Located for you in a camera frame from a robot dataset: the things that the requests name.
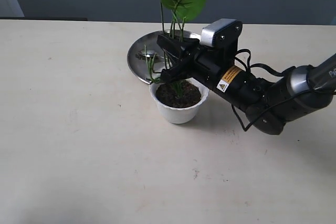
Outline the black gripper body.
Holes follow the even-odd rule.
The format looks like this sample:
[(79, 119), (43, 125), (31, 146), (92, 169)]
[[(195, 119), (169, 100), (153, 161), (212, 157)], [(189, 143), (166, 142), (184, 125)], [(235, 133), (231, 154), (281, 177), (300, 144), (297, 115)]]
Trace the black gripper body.
[(238, 40), (216, 49), (199, 44), (192, 53), (192, 78), (243, 112), (262, 98), (260, 78), (235, 65)]

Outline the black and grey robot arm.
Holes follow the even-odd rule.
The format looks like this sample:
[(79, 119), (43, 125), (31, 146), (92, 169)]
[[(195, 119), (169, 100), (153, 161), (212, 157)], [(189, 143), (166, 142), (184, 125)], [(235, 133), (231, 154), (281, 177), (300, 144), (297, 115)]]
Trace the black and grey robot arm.
[(207, 45), (196, 38), (160, 33), (156, 42), (172, 63), (161, 72), (162, 82), (193, 78), (229, 102), (234, 113), (244, 112), (250, 126), (269, 135), (278, 135), (286, 123), (327, 107), (335, 95), (335, 56), (316, 67), (290, 67), (283, 72), (259, 64), (279, 78), (270, 82), (255, 77), (248, 61), (236, 66), (237, 36)]

